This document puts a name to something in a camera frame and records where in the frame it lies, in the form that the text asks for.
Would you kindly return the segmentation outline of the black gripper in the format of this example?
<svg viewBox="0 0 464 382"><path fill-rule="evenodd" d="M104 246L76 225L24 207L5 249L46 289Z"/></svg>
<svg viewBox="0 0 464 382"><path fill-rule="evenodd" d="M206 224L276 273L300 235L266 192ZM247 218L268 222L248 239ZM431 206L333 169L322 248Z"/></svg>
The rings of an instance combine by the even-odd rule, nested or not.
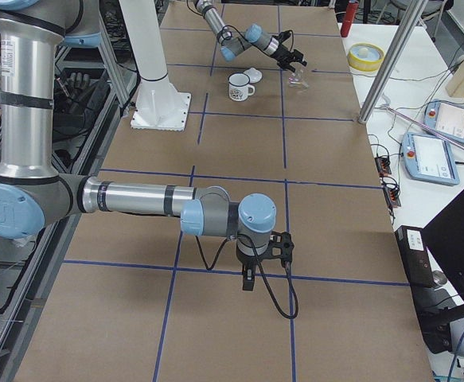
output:
<svg viewBox="0 0 464 382"><path fill-rule="evenodd" d="M237 259L242 264L242 290L253 291L255 286L255 270L258 259L254 255L247 255L243 252L237 253Z"/></svg>
<svg viewBox="0 0 464 382"><path fill-rule="evenodd" d="M273 59L276 60L277 65L283 70L288 72L295 72L295 67L292 63L301 64L303 67L307 66L304 60L304 55L297 49L290 51L283 44L279 45L273 53Z"/></svg>

